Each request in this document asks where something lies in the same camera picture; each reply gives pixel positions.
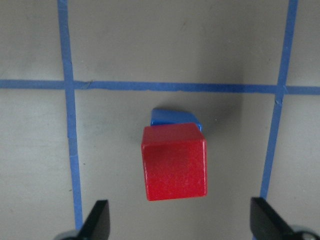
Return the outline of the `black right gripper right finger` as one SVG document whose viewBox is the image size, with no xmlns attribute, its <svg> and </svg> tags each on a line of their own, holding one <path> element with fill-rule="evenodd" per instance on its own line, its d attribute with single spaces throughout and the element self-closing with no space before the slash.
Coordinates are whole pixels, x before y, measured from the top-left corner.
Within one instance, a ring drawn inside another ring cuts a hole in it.
<svg viewBox="0 0 320 240">
<path fill-rule="evenodd" d="M 264 198 L 250 200 L 250 230 L 256 240 L 299 240 L 300 234 L 280 217 Z"/>
</svg>

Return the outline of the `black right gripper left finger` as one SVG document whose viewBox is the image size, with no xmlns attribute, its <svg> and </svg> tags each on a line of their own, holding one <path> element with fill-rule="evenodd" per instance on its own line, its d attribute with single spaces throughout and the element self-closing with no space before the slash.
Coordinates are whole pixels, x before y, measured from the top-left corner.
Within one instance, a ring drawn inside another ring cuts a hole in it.
<svg viewBox="0 0 320 240">
<path fill-rule="evenodd" d="M 111 232 L 109 201 L 98 200 L 86 218 L 76 240 L 108 240 Z"/>
</svg>

